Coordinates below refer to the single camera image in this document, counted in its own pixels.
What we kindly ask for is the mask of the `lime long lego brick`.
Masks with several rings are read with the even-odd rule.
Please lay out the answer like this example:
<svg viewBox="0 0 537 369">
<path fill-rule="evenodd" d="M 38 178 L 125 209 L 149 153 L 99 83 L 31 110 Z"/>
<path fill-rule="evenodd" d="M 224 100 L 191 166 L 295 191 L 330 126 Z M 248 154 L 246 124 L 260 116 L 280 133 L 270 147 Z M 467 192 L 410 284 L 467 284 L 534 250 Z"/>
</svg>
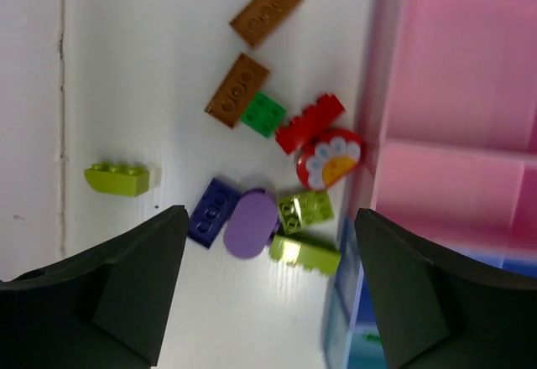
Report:
<svg viewBox="0 0 537 369">
<path fill-rule="evenodd" d="M 341 253 L 333 243 L 300 233 L 275 235 L 268 254 L 274 261 L 325 276 L 334 275 L 341 261 Z"/>
</svg>

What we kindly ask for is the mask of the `lime square lego brick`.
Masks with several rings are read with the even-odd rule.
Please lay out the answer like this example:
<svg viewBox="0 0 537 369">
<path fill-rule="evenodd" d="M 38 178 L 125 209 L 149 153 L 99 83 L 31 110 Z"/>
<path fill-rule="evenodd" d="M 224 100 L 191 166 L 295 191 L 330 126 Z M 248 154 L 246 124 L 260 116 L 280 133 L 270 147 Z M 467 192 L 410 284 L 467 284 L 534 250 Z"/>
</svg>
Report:
<svg viewBox="0 0 537 369">
<path fill-rule="evenodd" d="M 277 199 L 279 219 L 285 234 L 332 220 L 334 213 L 326 191 L 308 190 Z"/>
</svg>

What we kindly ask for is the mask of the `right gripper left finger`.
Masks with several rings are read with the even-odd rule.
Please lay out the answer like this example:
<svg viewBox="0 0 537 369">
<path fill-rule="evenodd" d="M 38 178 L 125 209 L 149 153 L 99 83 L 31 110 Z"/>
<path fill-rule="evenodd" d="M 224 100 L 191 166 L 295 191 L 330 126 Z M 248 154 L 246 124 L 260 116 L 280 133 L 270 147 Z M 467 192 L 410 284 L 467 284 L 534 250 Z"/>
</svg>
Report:
<svg viewBox="0 0 537 369">
<path fill-rule="evenodd" d="M 95 247 L 1 283 L 3 368 L 154 368 L 189 217 L 173 205 Z"/>
</svg>

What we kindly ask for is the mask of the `orange lego plate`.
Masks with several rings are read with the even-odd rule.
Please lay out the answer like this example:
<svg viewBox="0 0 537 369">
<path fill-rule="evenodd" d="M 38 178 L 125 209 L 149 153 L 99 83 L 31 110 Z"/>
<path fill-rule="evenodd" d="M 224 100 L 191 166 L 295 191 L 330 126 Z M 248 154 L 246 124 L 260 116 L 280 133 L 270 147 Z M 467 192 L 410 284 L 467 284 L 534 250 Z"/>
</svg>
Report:
<svg viewBox="0 0 537 369">
<path fill-rule="evenodd" d="M 206 105 L 205 112 L 234 128 L 268 76 L 268 68 L 241 53 Z"/>
<path fill-rule="evenodd" d="M 258 47 L 303 0 L 251 0 L 229 23 L 250 47 Z"/>
</svg>

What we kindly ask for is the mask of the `green square lego brick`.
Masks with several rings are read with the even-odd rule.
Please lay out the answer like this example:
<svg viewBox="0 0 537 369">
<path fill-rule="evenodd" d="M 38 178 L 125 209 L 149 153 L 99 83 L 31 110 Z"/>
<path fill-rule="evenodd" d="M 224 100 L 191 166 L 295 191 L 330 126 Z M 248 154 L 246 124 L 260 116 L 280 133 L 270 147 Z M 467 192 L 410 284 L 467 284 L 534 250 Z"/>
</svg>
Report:
<svg viewBox="0 0 537 369">
<path fill-rule="evenodd" d="M 255 132 L 269 138 L 284 119 L 286 109 L 261 91 L 249 102 L 241 121 Z"/>
</svg>

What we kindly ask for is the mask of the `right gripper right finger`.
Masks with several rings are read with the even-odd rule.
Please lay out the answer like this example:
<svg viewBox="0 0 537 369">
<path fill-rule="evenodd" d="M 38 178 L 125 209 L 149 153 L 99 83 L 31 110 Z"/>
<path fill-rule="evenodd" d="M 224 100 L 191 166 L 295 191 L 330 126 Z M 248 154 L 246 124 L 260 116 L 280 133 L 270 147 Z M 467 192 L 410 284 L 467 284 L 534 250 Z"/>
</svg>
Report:
<svg viewBox="0 0 537 369">
<path fill-rule="evenodd" d="M 390 368 L 534 368 L 536 280 L 360 209 L 358 251 Z"/>
</svg>

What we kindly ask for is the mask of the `lilac oval lego piece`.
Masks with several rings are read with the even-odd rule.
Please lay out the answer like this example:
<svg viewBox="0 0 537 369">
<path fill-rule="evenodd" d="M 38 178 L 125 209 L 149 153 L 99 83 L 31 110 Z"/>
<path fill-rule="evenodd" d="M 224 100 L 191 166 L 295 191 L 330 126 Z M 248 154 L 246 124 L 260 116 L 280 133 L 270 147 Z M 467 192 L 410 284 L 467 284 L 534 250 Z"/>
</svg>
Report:
<svg viewBox="0 0 537 369">
<path fill-rule="evenodd" d="M 223 234 L 226 249 L 236 258 L 258 256 L 279 228 L 274 196 L 265 189 L 246 191 L 238 201 Z"/>
</svg>

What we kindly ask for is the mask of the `lime curved lego brick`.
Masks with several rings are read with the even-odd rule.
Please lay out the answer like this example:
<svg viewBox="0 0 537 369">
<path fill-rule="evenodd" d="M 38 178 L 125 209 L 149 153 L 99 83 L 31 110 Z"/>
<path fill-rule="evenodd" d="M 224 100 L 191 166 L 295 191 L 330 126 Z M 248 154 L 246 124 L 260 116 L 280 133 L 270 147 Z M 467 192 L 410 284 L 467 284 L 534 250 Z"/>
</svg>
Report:
<svg viewBox="0 0 537 369">
<path fill-rule="evenodd" d="M 153 163 L 103 161 L 85 169 L 84 176 L 98 193 L 138 197 L 159 185 L 162 169 Z"/>
</svg>

